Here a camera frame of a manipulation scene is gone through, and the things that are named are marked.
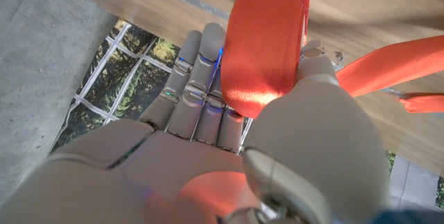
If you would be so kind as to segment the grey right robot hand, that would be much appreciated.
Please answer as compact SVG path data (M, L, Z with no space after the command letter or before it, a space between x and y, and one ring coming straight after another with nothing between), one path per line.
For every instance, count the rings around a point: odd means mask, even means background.
M225 31L191 31L165 90L59 148L1 206L2 223L365 223L388 205L382 140L318 41L297 82L242 138L221 89Z

